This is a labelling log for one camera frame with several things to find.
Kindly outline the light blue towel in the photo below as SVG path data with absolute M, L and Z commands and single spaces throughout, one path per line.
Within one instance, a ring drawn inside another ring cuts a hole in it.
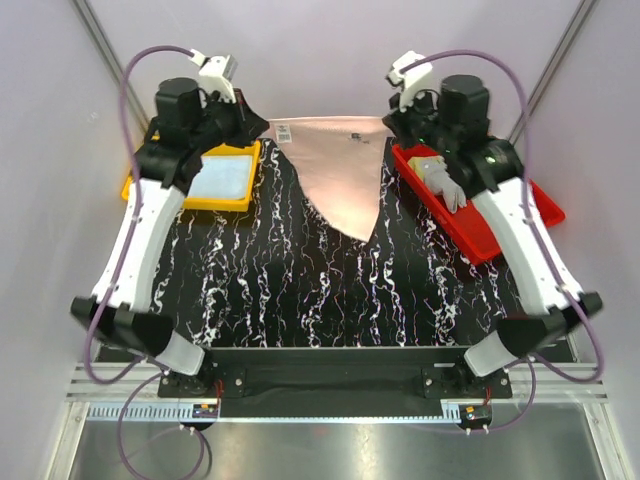
M 203 156 L 189 198 L 240 200 L 246 196 L 252 157 L 249 155 Z

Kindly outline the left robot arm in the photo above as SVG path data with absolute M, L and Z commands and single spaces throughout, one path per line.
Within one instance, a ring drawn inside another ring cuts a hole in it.
M 269 128 L 241 89 L 231 94 L 226 99 L 221 90 L 185 77 L 160 83 L 156 115 L 134 153 L 125 216 L 110 258 L 91 294 L 75 297 L 70 307 L 90 340 L 181 374 L 181 384 L 196 396 L 215 386 L 211 357 L 177 332 L 171 317 L 151 311 L 151 291 L 169 229 L 203 155 L 221 145 L 249 147 Z

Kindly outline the pink towel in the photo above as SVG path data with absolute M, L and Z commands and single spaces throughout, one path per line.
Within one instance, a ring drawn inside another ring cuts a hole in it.
M 328 116 L 270 121 L 305 197 L 331 227 L 367 242 L 379 215 L 382 164 L 390 131 L 379 117 Z

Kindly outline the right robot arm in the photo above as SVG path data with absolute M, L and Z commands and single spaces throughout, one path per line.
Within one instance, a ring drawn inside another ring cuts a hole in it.
M 428 74 L 427 65 L 387 74 L 396 92 L 383 123 L 410 154 L 405 168 L 418 194 L 427 193 L 449 215 L 466 207 L 478 212 L 511 269 L 522 306 L 521 314 L 500 319 L 458 362 L 455 387 L 472 397 L 498 370 L 588 327 L 603 301 L 585 291 L 561 260 L 515 147 L 490 135 L 490 93 L 482 80 L 451 75 L 432 91 Z

